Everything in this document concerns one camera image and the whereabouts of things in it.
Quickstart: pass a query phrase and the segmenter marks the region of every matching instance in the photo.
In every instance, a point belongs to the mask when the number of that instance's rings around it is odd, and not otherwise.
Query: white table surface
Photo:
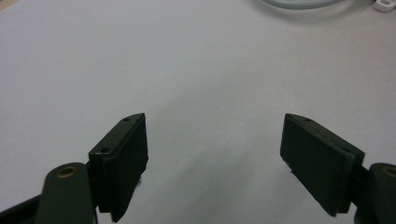
[[[285,113],[396,162],[396,12],[370,0],[21,0],[0,12],[0,210],[145,112],[149,162],[120,223],[353,223],[279,156]],[[100,223],[110,223],[108,214]]]

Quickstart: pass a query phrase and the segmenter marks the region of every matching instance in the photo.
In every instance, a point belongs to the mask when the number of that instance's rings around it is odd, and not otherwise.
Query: cable
[[[319,7],[328,7],[344,0],[318,0],[318,1],[304,1],[304,2],[292,2],[288,0],[263,0],[267,4],[273,7],[280,7],[285,9],[293,10],[304,10],[313,9]]]

